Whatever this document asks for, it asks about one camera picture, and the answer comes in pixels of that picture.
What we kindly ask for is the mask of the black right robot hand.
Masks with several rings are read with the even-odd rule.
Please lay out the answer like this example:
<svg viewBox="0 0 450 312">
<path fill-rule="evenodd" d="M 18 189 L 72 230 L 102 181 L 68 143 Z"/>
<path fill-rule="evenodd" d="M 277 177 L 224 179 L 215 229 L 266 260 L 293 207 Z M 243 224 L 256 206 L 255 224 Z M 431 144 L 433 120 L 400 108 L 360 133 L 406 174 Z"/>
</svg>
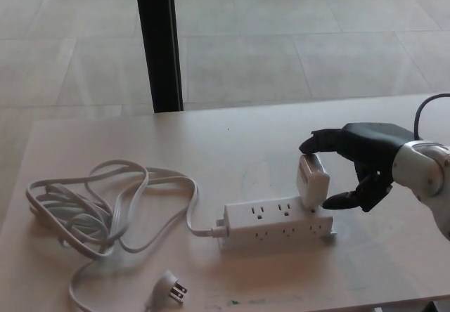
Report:
<svg viewBox="0 0 450 312">
<path fill-rule="evenodd" d="M 305 155 L 336 152 L 354 163 L 358 186 L 327 198 L 328 210 L 361 208 L 369 212 L 392 189 L 392 167 L 400 148 L 414 139 L 413 132 L 396 124 L 349 123 L 341 129 L 320 129 L 300 145 Z"/>
</svg>

